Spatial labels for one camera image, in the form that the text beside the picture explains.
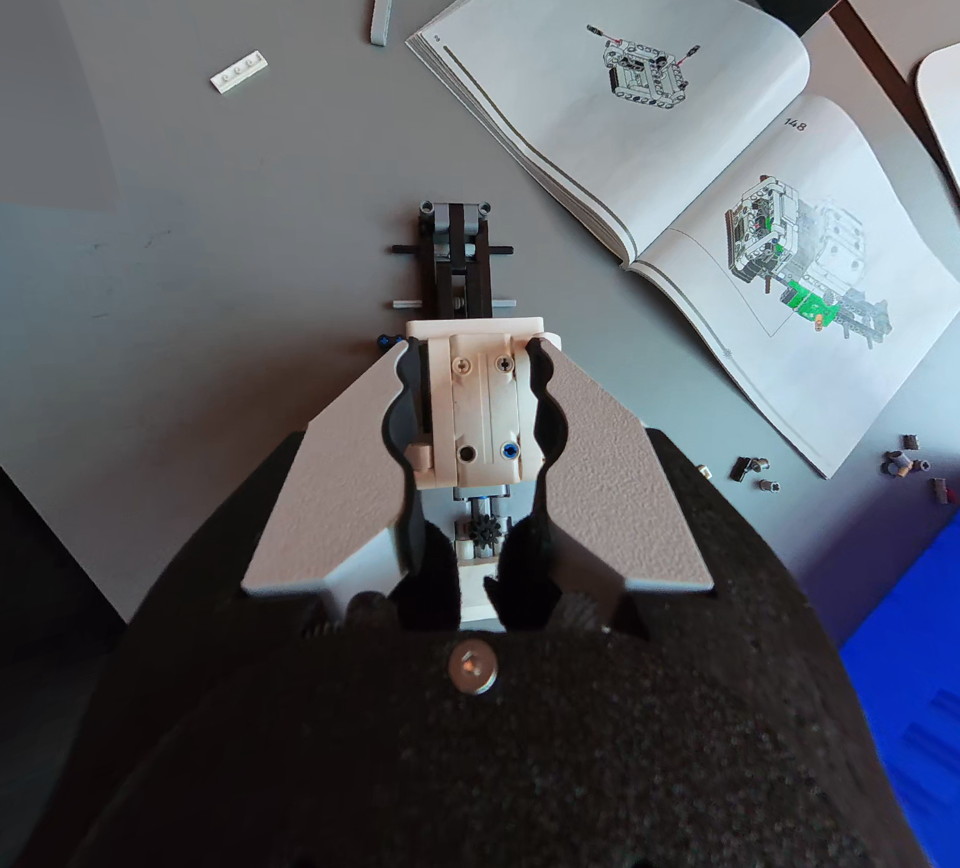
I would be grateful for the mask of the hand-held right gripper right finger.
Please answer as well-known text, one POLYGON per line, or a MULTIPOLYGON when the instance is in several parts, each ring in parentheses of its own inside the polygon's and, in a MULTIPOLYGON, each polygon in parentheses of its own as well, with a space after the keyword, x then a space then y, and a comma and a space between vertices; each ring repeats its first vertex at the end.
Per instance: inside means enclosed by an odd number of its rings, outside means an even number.
POLYGON ((546 337, 526 347, 544 454, 534 518, 566 593, 706 593, 702 557, 642 420, 546 337))

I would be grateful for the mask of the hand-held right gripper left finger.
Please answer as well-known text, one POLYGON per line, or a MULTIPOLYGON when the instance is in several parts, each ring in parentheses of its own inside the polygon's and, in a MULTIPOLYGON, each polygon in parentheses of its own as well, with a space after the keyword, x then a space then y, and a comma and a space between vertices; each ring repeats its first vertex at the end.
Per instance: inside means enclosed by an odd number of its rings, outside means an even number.
POLYGON ((421 363, 402 339, 308 424, 241 586, 251 596, 389 594, 426 560, 405 456, 421 363))

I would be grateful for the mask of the white lego truck model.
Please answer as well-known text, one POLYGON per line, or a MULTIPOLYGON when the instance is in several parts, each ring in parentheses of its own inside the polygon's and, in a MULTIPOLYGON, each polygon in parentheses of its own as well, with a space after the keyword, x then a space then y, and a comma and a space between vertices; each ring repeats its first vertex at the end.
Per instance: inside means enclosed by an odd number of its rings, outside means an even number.
POLYGON ((422 493, 444 493, 435 525, 458 564, 461 624, 498 619, 486 579, 514 526, 531 512, 514 491, 532 494, 545 464, 535 439, 538 401, 531 388, 531 338, 546 333, 539 316, 517 314, 518 300, 497 297, 492 263, 514 253, 490 240, 491 205, 426 199, 414 242, 390 251, 415 258, 419 295, 390 307, 403 332, 379 334, 381 353, 411 335, 418 352, 418 435, 406 450, 422 493))

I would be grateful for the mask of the scattered small lego pieces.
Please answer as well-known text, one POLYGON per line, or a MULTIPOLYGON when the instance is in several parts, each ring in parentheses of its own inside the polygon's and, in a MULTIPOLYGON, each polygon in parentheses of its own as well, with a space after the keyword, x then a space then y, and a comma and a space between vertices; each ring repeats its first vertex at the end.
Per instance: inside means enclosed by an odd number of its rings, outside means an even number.
MULTIPOLYGON (((899 448, 884 452, 880 458, 880 468, 884 475, 891 478, 909 478, 933 471, 931 462, 923 456, 923 446, 915 433, 903 433, 897 440, 899 448)), ((764 477, 769 470, 770 461, 765 457, 740 456, 730 469, 728 478, 734 482, 743 482, 757 474, 760 479, 755 482, 756 488, 771 493, 779 492, 780 484, 764 477)), ((934 502, 958 506, 958 485, 952 485, 947 478, 934 476, 930 476, 928 483, 934 502)))

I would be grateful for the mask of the lego instruction booklet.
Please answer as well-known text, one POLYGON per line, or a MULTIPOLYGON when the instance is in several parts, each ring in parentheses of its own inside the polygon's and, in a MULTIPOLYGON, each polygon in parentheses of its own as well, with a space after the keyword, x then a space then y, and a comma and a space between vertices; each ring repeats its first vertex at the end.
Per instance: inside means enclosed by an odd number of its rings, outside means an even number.
POLYGON ((407 45, 831 478, 958 314, 869 142, 741 0, 456 0, 407 45))

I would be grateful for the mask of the white lego plate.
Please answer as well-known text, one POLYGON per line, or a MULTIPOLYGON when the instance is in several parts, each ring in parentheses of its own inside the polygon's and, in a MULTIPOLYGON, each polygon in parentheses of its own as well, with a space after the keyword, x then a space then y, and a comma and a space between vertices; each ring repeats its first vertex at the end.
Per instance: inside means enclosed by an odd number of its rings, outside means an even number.
POLYGON ((259 50, 254 50, 238 61, 219 70, 210 77, 210 84, 220 94, 226 94, 240 84, 250 80, 259 71, 269 66, 259 50))

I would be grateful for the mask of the blue plastic bin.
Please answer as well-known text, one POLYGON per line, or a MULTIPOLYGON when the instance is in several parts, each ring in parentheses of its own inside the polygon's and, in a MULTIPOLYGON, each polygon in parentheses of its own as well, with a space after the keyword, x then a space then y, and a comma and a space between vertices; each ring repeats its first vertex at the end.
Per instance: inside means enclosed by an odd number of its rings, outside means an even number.
POLYGON ((959 520, 841 650, 877 752, 934 866, 959 865, 959 520))

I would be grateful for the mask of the document stand with white base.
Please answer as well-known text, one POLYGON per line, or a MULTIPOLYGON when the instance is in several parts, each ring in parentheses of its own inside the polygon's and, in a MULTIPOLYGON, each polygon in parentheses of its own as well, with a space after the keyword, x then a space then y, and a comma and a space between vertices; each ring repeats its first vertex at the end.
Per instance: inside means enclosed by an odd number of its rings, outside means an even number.
POLYGON ((955 190, 959 189, 959 44, 927 55, 916 71, 918 100, 955 190))

